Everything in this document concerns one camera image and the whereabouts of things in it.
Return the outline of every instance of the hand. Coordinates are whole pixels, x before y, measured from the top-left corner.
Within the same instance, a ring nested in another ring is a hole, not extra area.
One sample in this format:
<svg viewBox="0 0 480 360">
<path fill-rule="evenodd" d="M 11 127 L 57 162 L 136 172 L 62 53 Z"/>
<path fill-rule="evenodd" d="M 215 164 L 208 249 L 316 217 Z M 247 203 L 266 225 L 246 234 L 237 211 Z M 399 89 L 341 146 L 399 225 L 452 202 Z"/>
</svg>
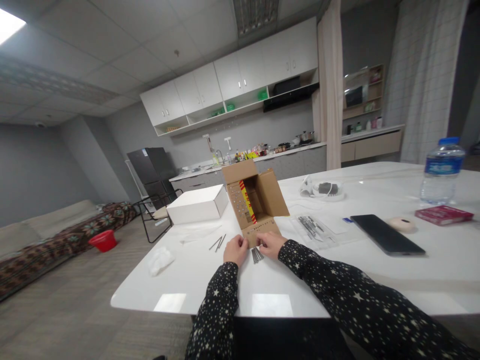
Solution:
<svg viewBox="0 0 480 360">
<path fill-rule="evenodd" d="M 279 252 L 282 246 L 288 241 L 286 237 L 278 235 L 273 231 L 269 232 L 257 232 L 256 245 L 260 246 L 260 252 L 269 257 L 270 259 L 277 260 L 279 258 Z"/>
<path fill-rule="evenodd" d="M 223 262 L 233 262 L 240 268 L 247 257 L 248 249 L 248 240 L 244 239 L 241 235 L 235 236 L 225 246 L 225 251 L 223 252 Z"/>
</svg>

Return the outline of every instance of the white table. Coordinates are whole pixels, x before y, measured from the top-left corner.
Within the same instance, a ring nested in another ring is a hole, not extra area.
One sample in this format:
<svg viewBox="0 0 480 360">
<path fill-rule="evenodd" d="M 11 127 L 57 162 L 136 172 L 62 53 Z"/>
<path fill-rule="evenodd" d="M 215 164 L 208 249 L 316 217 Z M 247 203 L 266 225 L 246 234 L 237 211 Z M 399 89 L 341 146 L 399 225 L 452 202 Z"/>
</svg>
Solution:
<svg viewBox="0 0 480 360">
<path fill-rule="evenodd" d="M 313 174 L 314 181 L 344 183 L 346 197 L 339 202 L 301 199 L 298 195 L 301 177 L 279 184 L 291 215 L 315 209 L 339 218 L 376 214 L 384 220 L 397 216 L 414 219 L 418 231 L 407 237 L 426 250 L 425 257 L 388 256 L 363 234 L 355 242 L 318 253 L 362 269 L 375 281 L 403 293 L 429 315 L 480 313 L 480 225 L 470 221 L 440 227 L 414 217 L 415 210 L 430 207 L 418 198 L 422 177 L 422 166 L 396 162 L 375 162 Z M 463 170 L 452 206 L 480 214 L 479 184 L 480 172 Z M 282 235 L 299 239 L 289 218 L 276 217 L 275 221 Z M 221 227 L 205 238 L 183 245 L 179 238 L 185 236 L 191 225 L 174 225 L 120 285 L 111 305 L 130 310 L 196 314 L 207 284 L 223 262 L 225 243 L 217 253 L 215 248 L 209 251 L 209 247 L 225 233 L 225 241 L 240 233 L 230 205 L 220 220 L 204 225 Z M 162 246 L 169 248 L 176 260 L 157 277 L 151 277 L 148 262 L 153 251 Z M 248 255 L 239 272 L 238 300 L 237 316 L 241 317 L 329 317 L 303 281 L 279 261 L 268 258 L 254 264 Z"/>
</svg>

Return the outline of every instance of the ceiling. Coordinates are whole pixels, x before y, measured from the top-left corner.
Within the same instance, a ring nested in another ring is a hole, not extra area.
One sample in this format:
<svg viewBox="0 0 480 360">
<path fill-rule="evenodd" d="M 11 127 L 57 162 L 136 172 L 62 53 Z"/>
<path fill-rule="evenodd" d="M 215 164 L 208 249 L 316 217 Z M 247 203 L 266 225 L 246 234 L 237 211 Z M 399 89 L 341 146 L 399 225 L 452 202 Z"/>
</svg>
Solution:
<svg viewBox="0 0 480 360">
<path fill-rule="evenodd" d="M 0 73 L 0 124 L 109 116 L 148 89 L 318 15 L 329 1 L 280 0 L 277 21 L 239 39 L 231 0 L 0 0 L 27 23 L 0 45 L 0 62 L 91 91 L 85 98 L 19 85 Z M 343 0 L 342 12 L 367 1 Z"/>
</svg>

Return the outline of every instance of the star pattern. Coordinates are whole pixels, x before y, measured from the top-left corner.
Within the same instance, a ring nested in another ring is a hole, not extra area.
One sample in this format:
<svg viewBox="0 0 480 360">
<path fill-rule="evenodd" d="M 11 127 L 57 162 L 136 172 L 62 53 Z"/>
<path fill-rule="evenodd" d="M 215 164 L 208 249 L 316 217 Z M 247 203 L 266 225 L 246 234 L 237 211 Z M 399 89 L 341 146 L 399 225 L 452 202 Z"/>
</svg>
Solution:
<svg viewBox="0 0 480 360">
<path fill-rule="evenodd" d="M 340 329 L 375 358 L 480 359 L 400 292 L 354 266 L 325 259 L 294 240 L 283 245 L 278 259 L 306 282 Z M 213 275 L 190 333 L 186 359 L 234 358 L 237 275 L 233 262 Z"/>
</svg>

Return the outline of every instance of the white curtain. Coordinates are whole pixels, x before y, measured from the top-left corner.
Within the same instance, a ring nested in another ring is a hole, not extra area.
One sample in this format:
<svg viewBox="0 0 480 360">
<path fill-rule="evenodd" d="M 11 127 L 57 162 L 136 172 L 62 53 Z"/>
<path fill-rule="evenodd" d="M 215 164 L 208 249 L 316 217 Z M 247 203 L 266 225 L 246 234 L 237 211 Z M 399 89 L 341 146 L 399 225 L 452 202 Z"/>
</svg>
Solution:
<svg viewBox="0 0 480 360">
<path fill-rule="evenodd" d="M 424 164 L 447 135 L 468 0 L 403 0 L 385 89 L 385 122 L 405 124 L 400 160 Z"/>
<path fill-rule="evenodd" d="M 344 58 L 342 54 L 340 1 L 331 0 L 327 11 L 317 26 L 320 89 L 313 99 L 314 106 L 319 105 L 319 111 L 313 112 L 313 127 L 315 132 L 321 130 L 322 140 L 326 139 L 327 142 L 327 170 L 341 167 Z"/>
</svg>

